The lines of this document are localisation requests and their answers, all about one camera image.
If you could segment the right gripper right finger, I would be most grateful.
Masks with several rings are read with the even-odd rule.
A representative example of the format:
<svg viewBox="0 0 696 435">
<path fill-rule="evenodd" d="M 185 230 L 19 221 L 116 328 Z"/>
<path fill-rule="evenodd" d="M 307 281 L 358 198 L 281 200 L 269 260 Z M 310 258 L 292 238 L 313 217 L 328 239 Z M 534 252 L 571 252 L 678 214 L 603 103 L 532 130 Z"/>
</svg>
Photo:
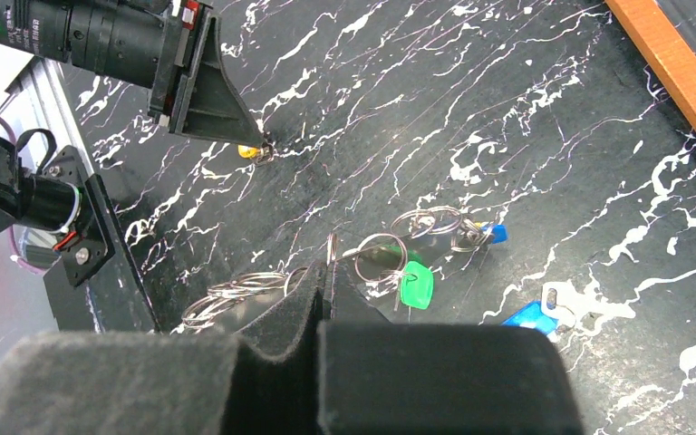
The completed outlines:
<svg viewBox="0 0 696 435">
<path fill-rule="evenodd" d="M 580 434 L 584 425 L 549 339 L 520 326 L 394 324 L 317 265 L 322 434 Z"/>
</svg>

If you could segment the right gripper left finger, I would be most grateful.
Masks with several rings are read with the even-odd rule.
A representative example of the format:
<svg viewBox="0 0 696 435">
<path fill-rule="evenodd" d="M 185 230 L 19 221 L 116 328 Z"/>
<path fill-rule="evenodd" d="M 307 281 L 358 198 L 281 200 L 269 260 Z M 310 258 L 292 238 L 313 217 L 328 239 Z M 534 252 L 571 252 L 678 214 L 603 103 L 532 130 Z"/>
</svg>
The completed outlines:
<svg viewBox="0 0 696 435">
<path fill-rule="evenodd" d="M 327 267 L 281 306 L 288 344 L 234 334 L 44 333 L 0 363 L 0 434 L 313 434 L 315 336 Z"/>
</svg>

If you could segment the silver metal keyring plate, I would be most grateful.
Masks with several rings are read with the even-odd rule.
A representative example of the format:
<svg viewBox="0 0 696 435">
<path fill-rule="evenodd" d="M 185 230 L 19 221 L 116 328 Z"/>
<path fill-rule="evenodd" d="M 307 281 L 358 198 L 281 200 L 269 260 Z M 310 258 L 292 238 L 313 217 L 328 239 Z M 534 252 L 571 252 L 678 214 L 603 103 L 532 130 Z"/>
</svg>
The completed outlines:
<svg viewBox="0 0 696 435">
<path fill-rule="evenodd" d="M 391 295 L 392 307 L 398 309 L 405 305 L 399 285 L 410 261 L 422 263 L 431 271 L 442 257 L 471 255 L 490 246 L 480 230 L 485 223 L 498 224 L 479 222 L 451 206 L 417 208 L 400 214 L 388 228 L 370 234 L 343 253 L 338 251 L 339 237 L 331 233 L 325 244 L 325 263 L 346 274 L 363 300 Z M 240 330 L 292 295 L 305 273 L 303 266 L 291 271 L 251 272 L 211 285 L 203 297 L 184 310 L 173 331 L 200 334 L 213 328 Z"/>
</svg>

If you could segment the green key tag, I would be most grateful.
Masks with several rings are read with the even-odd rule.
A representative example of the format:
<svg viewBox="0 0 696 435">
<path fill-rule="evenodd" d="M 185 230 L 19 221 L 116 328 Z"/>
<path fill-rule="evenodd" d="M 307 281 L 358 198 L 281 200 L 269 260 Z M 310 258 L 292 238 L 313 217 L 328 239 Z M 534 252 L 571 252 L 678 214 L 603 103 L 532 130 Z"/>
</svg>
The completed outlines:
<svg viewBox="0 0 696 435">
<path fill-rule="evenodd" d="M 430 306 L 435 278 L 428 267 L 410 261 L 403 269 L 399 285 L 400 299 L 408 307 L 426 310 Z"/>
</svg>

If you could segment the yellow key tag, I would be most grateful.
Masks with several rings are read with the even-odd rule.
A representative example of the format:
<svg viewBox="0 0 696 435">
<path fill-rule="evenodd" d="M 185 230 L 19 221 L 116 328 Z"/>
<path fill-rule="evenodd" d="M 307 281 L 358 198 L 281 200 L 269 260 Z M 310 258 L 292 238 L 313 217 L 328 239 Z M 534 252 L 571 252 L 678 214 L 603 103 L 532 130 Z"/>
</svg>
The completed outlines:
<svg viewBox="0 0 696 435">
<path fill-rule="evenodd" d="M 262 154 L 262 150 L 259 148 L 238 145 L 237 153 L 243 159 L 254 160 Z"/>
</svg>

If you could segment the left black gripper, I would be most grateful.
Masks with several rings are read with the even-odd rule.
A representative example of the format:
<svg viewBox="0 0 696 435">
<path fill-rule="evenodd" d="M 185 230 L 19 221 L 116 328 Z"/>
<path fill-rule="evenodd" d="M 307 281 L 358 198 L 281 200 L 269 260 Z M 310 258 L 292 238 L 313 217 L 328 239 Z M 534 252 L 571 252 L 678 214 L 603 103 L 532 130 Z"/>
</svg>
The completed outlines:
<svg viewBox="0 0 696 435">
<path fill-rule="evenodd" d="M 266 140 L 227 77 L 221 20 L 199 1 L 0 1 L 0 45 L 143 87 L 190 139 Z"/>
</svg>

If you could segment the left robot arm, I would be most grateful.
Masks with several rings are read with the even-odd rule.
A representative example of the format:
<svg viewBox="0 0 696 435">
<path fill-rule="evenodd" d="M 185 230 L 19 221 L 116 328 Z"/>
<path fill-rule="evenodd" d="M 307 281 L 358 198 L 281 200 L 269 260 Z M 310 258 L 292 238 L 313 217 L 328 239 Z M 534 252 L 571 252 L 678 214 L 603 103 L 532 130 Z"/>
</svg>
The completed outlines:
<svg viewBox="0 0 696 435">
<path fill-rule="evenodd" d="M 220 36 L 218 12 L 200 1 L 0 1 L 0 45 L 140 86 L 149 116 L 170 133 L 233 143 L 255 159 L 266 139 L 228 80 Z M 91 241 L 86 262 L 97 268 L 110 247 L 102 202 L 88 181 L 49 175 L 47 160 L 25 169 L 20 152 L 32 137 L 0 137 L 0 232 L 58 234 L 58 252 Z"/>
</svg>

